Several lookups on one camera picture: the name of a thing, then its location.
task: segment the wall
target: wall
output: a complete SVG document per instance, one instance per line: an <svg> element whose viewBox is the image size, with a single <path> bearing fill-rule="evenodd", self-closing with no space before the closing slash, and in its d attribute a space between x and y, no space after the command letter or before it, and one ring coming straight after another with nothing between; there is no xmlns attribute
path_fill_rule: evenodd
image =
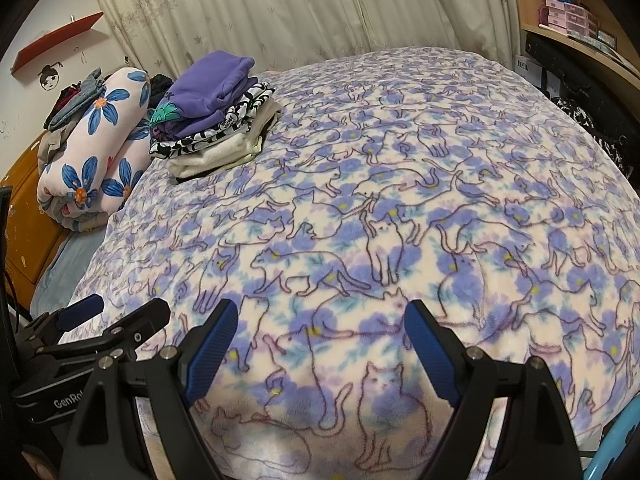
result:
<svg viewBox="0 0 640 480"><path fill-rule="evenodd" d="M124 62L124 53L102 17L92 30L47 50L10 74L18 51L47 32L100 11L97 0L40 0L0 60L0 176L3 176L33 139L56 103L60 91L84 79L94 68L108 72ZM45 65L54 66L59 81L45 90L40 75Z"/></svg>

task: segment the light blue sheet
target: light blue sheet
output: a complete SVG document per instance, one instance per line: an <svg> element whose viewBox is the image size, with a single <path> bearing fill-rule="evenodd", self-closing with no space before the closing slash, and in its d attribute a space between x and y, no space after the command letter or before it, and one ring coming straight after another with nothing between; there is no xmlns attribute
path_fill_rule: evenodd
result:
<svg viewBox="0 0 640 480"><path fill-rule="evenodd" d="M69 304L91 257L104 240L106 226L93 231L71 234L58 248L56 256L44 271L31 300L35 319L43 312L53 312Z"/></svg>

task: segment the leaf pattern curtain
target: leaf pattern curtain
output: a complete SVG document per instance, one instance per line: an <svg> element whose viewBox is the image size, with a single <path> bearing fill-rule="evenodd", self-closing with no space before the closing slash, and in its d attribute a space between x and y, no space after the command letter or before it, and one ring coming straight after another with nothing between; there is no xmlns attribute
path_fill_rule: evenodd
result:
<svg viewBox="0 0 640 480"><path fill-rule="evenodd" d="M444 46L513 66L515 0L98 0L131 61L180 75L216 49L283 71L396 46Z"/></svg>
<svg viewBox="0 0 640 480"><path fill-rule="evenodd" d="M356 0L98 0L132 63L172 77L216 49L288 70L369 51Z"/></svg>
<svg viewBox="0 0 640 480"><path fill-rule="evenodd" d="M516 0L360 0L374 50L443 46L513 67L520 53Z"/></svg>

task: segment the bed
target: bed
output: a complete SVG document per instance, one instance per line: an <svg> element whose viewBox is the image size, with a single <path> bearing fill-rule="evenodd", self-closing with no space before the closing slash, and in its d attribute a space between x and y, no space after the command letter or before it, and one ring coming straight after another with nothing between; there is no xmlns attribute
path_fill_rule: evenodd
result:
<svg viewBox="0 0 640 480"><path fill-rule="evenodd" d="M172 319L148 358L233 300L238 332L192 415L239 480L415 478L450 410L402 328L414 298L494 358L545 358L578 442L629 402L640 199L580 126L499 64L440 48L261 77L283 105L262 154L179 185L156 160L71 299L97 292L104 313L63 341L160 297Z"/></svg>

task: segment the wooden dresser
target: wooden dresser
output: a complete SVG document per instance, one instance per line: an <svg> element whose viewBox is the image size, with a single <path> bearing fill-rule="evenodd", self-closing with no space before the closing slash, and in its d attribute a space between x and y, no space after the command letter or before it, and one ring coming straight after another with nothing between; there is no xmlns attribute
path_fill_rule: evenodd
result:
<svg viewBox="0 0 640 480"><path fill-rule="evenodd" d="M18 302L26 309L30 307L42 273L71 232L38 208L37 155L41 137L38 136L0 180L0 186L13 187L6 229L6 270Z"/></svg>

